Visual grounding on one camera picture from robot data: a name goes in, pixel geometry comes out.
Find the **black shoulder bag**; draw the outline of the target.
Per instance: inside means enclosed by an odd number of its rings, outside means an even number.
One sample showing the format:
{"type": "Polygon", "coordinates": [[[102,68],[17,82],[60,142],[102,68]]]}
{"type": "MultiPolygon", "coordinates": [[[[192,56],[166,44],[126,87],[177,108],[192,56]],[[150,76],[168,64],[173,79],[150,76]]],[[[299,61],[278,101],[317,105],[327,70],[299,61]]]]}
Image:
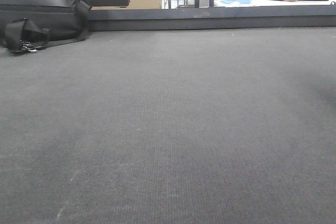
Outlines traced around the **black shoulder bag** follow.
{"type": "Polygon", "coordinates": [[[90,10],[85,0],[1,0],[1,46],[22,55],[83,41],[90,10]]]}

